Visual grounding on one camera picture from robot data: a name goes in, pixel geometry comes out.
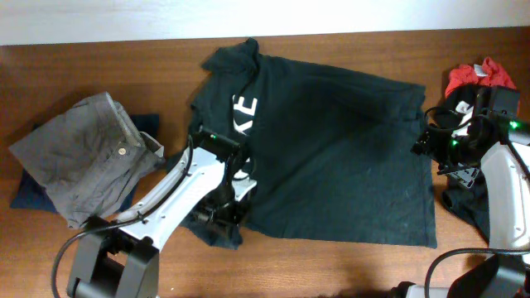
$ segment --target led light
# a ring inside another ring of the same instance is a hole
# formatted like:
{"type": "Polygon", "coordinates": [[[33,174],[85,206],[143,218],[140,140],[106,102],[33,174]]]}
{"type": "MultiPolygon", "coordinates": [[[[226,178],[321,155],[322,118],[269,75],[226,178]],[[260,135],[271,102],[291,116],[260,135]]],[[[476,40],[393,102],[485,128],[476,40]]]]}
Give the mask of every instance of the led light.
{"type": "Polygon", "coordinates": [[[510,126],[515,129],[517,127],[519,127],[519,123],[516,123],[515,121],[510,121],[510,126]]]}

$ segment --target folded gray garment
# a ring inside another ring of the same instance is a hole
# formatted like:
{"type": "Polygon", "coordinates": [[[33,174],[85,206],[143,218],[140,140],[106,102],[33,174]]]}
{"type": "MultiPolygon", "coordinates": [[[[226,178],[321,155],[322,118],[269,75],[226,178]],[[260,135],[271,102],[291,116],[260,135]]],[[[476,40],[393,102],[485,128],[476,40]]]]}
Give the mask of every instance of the folded gray garment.
{"type": "Polygon", "coordinates": [[[70,228],[114,213],[138,180],[164,161],[164,147],[139,132],[108,93],[81,100],[9,150],[45,187],[70,228]]]}

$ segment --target red garment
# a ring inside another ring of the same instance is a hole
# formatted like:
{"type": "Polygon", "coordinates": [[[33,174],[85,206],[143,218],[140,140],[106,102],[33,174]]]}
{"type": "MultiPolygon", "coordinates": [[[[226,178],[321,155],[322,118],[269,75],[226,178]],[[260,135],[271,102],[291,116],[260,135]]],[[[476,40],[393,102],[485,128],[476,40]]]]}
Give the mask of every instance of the red garment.
{"type": "Polygon", "coordinates": [[[510,89],[516,89],[510,76],[504,70],[501,64],[496,63],[493,59],[486,57],[482,63],[482,70],[487,74],[485,77],[479,77],[475,69],[469,65],[460,65],[457,69],[449,73],[449,84],[446,88],[446,98],[456,88],[465,84],[479,84],[482,86],[503,86],[510,89]]]}

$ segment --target white panel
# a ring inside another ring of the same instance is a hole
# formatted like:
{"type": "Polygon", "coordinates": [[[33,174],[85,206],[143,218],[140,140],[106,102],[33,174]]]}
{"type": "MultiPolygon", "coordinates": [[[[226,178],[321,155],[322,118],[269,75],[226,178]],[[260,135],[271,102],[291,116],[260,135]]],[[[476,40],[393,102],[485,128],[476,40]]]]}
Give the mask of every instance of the white panel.
{"type": "Polygon", "coordinates": [[[530,0],[0,0],[0,45],[530,25],[530,0]]]}

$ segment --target wooden table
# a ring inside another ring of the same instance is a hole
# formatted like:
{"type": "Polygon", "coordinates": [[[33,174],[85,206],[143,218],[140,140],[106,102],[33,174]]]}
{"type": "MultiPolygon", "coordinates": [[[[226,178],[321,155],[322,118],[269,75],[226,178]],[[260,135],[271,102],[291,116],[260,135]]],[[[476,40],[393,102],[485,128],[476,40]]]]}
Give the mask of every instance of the wooden table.
{"type": "MultiPolygon", "coordinates": [[[[134,41],[0,47],[0,297],[51,297],[50,269],[60,245],[71,235],[58,215],[9,209],[21,166],[7,147],[91,94],[109,91],[129,113],[159,113],[159,140],[166,152],[184,146],[188,108],[206,78],[201,61],[220,46],[243,38],[134,41]]],[[[530,28],[411,31],[258,38],[261,52],[359,70],[426,86],[424,107],[436,105],[448,71],[459,63],[501,62],[522,92],[521,116],[530,118],[530,28]]],[[[164,173],[140,183],[146,194],[164,173]]],[[[446,179],[434,178],[436,199],[446,179]]],[[[243,230],[235,252],[210,248],[178,228],[161,255],[160,295],[333,296],[387,290],[400,281],[423,283],[426,269],[442,252],[484,247],[468,224],[436,205],[435,249],[275,239],[243,230]]],[[[62,262],[65,289],[72,257],[62,262]]],[[[434,286],[448,286],[476,264],[453,257],[437,269],[434,286]]]]}

